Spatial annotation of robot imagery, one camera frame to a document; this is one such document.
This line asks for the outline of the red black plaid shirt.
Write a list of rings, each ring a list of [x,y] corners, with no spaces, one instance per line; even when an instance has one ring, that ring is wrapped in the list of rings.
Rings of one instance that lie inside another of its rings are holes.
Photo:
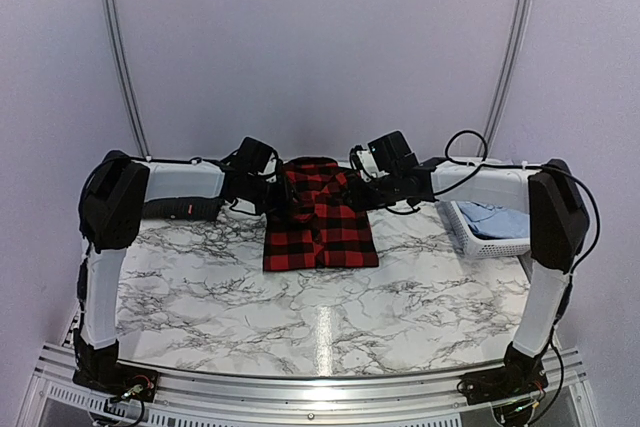
[[[360,176],[327,157],[299,157],[283,170],[292,197],[267,215],[263,270],[377,267],[367,211],[357,198]]]

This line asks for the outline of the black pinstripe shirt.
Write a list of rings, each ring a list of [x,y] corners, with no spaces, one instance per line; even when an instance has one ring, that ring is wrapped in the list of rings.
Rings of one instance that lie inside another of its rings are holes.
[[[164,198],[146,202],[142,218],[150,220],[215,221],[223,201],[219,198]]]

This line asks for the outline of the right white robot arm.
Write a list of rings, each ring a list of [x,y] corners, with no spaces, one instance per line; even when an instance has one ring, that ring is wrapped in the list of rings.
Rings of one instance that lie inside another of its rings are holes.
[[[368,210],[405,201],[470,202],[519,211],[529,219],[530,288],[520,325],[495,377],[506,395],[529,384],[550,346],[570,300],[573,275],[588,256],[591,228],[599,228],[595,200],[561,159],[543,164],[495,163],[450,153],[421,161],[404,135],[394,131],[348,154],[361,177],[360,201]]]

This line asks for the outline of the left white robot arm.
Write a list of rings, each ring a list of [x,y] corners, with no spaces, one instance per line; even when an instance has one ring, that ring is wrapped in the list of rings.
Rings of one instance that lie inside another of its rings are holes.
[[[79,268],[80,323],[74,333],[77,370],[106,392],[125,385],[115,328],[122,263],[136,240],[144,207],[154,201],[243,200],[257,214],[281,212],[294,190],[282,160],[270,146],[246,137],[222,160],[135,158],[109,152],[89,174],[78,203],[85,252]]]

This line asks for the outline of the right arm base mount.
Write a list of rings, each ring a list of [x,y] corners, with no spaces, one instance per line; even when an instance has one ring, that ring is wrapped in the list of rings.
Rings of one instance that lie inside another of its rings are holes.
[[[537,368],[526,373],[518,366],[509,365],[465,373],[456,389],[469,405],[477,405],[541,393],[547,387],[548,380],[543,369]]]

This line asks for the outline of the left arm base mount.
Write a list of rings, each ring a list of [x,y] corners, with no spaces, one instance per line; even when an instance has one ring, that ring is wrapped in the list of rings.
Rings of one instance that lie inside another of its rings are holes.
[[[74,372],[72,380],[76,385],[109,394],[114,402],[152,402],[158,387],[159,373],[115,362],[80,366]]]

